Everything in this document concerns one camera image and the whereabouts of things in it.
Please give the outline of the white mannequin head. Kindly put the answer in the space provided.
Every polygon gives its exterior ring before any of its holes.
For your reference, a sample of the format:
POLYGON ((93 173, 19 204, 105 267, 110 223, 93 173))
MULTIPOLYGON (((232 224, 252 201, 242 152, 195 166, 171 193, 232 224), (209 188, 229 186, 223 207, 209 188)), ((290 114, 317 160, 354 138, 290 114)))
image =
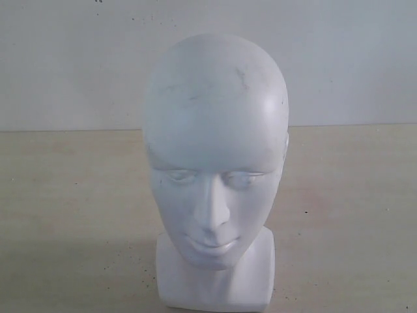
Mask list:
POLYGON ((162 302, 263 312, 275 276, 265 223, 289 145, 278 65, 234 35, 189 37, 156 64, 143 117, 150 186, 165 228, 156 242, 162 302))

